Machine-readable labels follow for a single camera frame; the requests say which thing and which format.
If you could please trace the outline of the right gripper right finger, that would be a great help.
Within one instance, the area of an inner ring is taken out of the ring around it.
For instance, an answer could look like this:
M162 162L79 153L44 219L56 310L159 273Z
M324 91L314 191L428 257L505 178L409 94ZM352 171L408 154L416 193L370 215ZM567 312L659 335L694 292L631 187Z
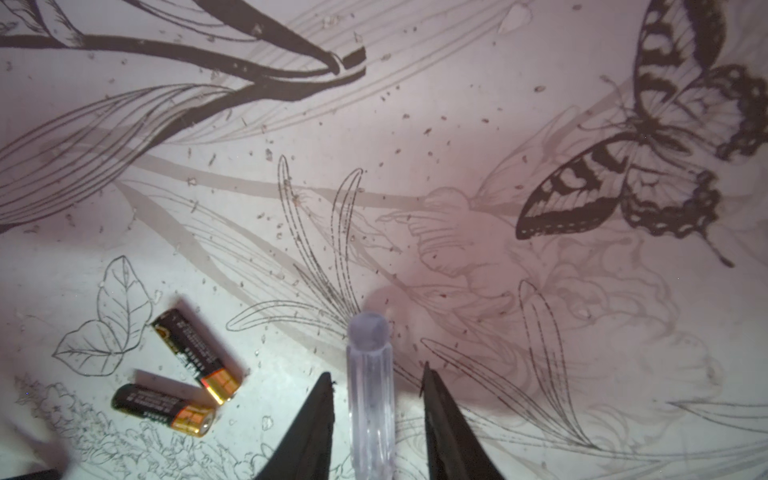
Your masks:
M439 373L424 365L422 396L431 480L503 480Z

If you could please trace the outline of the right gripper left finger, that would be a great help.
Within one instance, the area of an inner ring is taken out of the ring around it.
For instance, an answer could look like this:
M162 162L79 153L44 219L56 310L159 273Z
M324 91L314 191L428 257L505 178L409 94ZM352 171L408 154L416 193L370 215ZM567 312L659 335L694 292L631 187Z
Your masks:
M334 386L323 372L256 480L328 480L335 423Z

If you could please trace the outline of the clear handle screwdriver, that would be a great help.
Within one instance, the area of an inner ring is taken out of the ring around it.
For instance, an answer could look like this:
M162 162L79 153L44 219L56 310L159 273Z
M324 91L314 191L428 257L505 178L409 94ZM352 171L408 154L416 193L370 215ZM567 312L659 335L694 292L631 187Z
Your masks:
M388 321L362 312L348 326L351 458L357 479L392 479L395 460L393 348Z

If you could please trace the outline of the black gold AAA battery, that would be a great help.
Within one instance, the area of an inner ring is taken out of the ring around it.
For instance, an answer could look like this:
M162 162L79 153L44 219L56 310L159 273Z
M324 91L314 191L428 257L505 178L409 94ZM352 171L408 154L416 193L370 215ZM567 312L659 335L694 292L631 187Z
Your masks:
M178 309L163 312L151 326L218 405L234 397L239 381Z
M216 411L138 384L121 386L111 406L121 413L163 424L177 432L200 438L214 423Z

